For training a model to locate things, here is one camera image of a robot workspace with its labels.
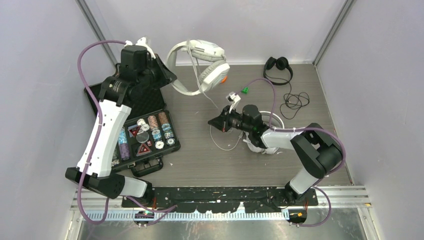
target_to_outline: black cable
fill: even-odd
[[[287,119],[287,120],[292,120],[296,117],[296,114],[298,114],[299,110],[305,106],[307,106],[311,100],[309,98],[309,95],[302,91],[299,94],[292,94],[292,84],[290,83],[290,80],[281,78],[281,77],[273,77],[273,76],[269,76],[268,74],[265,73],[265,75],[270,78],[270,79],[280,79],[280,80],[284,80],[289,86],[290,86],[290,91],[288,91],[288,93],[284,94],[284,96],[282,97],[284,102],[281,103],[281,105],[279,106],[279,112],[281,113],[282,117]],[[296,102],[291,102],[290,99],[295,98]],[[281,111],[281,107],[283,105],[286,105],[289,109],[291,110],[296,110],[296,112],[294,113],[294,115],[292,117],[286,117],[283,114],[283,111]]]

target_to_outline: open case lid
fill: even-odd
[[[98,96],[100,93],[101,86],[102,86],[101,83],[90,86],[90,89],[92,90],[97,100],[99,100]],[[94,115],[97,115],[97,109],[93,100],[88,95],[86,89],[84,89],[84,92],[88,97],[91,108],[94,111]],[[150,89],[149,91],[145,91],[145,93],[146,94],[141,94],[136,99],[134,99],[134,102],[137,104],[134,104],[133,108],[131,108],[131,113],[129,114],[127,118],[128,120],[132,120],[134,118],[138,118],[140,116],[165,109],[166,103],[160,89],[157,89],[157,90]]]

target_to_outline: orange object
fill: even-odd
[[[227,77],[228,76],[225,76],[224,79],[221,81],[222,84],[225,83],[225,81],[227,80]]]

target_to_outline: white headphones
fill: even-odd
[[[190,51],[191,55],[203,61],[212,63],[199,76],[200,87],[203,92],[213,89],[216,85],[224,83],[227,80],[227,74],[230,65],[226,62],[224,49],[215,43],[204,40],[183,41],[175,45],[168,53],[166,66],[171,72],[175,71],[178,50],[185,49]],[[197,91],[189,91],[178,79],[172,83],[172,86],[179,93],[194,96],[202,93],[200,89]]]
[[[259,111],[262,114],[262,121],[268,123],[271,118],[271,112],[269,111]],[[275,113],[272,113],[271,125],[274,127],[284,128],[283,120]],[[269,147],[269,148],[260,148],[254,146],[249,140],[249,133],[246,133],[246,139],[243,139],[243,142],[247,143],[247,146],[252,152],[262,153],[262,154],[275,154],[278,150],[278,147]]]

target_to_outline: gray wood surface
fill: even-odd
[[[327,130],[334,131],[327,104],[314,66],[311,64],[292,65],[294,77],[292,93],[307,92],[310,104],[302,108],[292,120],[283,118],[286,127],[304,127],[318,123]],[[174,127],[181,142],[181,149],[163,158],[162,170],[144,176],[157,187],[177,186],[283,186],[301,169],[302,164],[292,150],[279,149],[278,154],[260,154],[249,150],[240,141],[232,151],[217,148],[209,134],[208,120],[218,116],[228,105],[225,96],[237,92],[250,81],[262,76],[261,65],[232,65],[228,79],[206,94],[220,109],[203,95],[185,96],[175,91],[171,85],[163,88],[163,95],[170,111]],[[178,79],[189,90],[197,89],[191,66],[180,66],[176,70]],[[289,77],[288,71],[277,69],[268,71],[270,76]],[[289,86],[275,86],[276,112],[280,117],[279,106]],[[270,111],[273,105],[273,91],[265,81],[257,81],[249,86],[248,94],[240,94],[238,111],[244,105],[257,105],[260,111]],[[295,111],[282,107],[283,113],[291,117]],[[232,148],[240,131],[222,133],[212,128],[215,141],[224,149]],[[324,179],[321,185],[350,185],[346,168]]]

